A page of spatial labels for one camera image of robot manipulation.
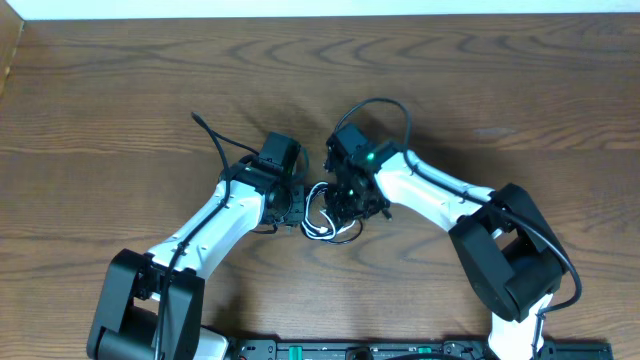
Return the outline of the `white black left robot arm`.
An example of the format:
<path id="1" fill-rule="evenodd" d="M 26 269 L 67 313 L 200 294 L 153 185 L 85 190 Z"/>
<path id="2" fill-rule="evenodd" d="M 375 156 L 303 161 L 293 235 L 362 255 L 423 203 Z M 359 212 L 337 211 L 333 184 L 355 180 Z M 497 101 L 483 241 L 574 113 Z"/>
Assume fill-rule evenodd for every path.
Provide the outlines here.
<path id="1" fill-rule="evenodd" d="M 201 325 L 205 285 L 234 245 L 287 216 L 291 170 L 237 163 L 210 200 L 164 242 L 110 262 L 87 340 L 91 359 L 222 359 L 228 339 Z"/>

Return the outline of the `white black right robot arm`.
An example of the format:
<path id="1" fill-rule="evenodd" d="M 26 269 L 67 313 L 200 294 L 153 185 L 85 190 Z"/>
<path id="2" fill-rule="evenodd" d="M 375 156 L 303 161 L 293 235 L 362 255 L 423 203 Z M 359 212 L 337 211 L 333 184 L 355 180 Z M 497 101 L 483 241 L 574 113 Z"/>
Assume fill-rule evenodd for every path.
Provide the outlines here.
<path id="1" fill-rule="evenodd" d="M 325 166 L 337 182 L 325 201 L 335 226 L 392 205 L 420 214 L 448 233 L 470 286 L 490 310 L 490 350 L 500 359 L 539 356 L 546 315 L 556 309 L 553 294 L 575 269 L 526 190 L 466 183 L 393 142 L 332 139 L 327 147 Z"/>

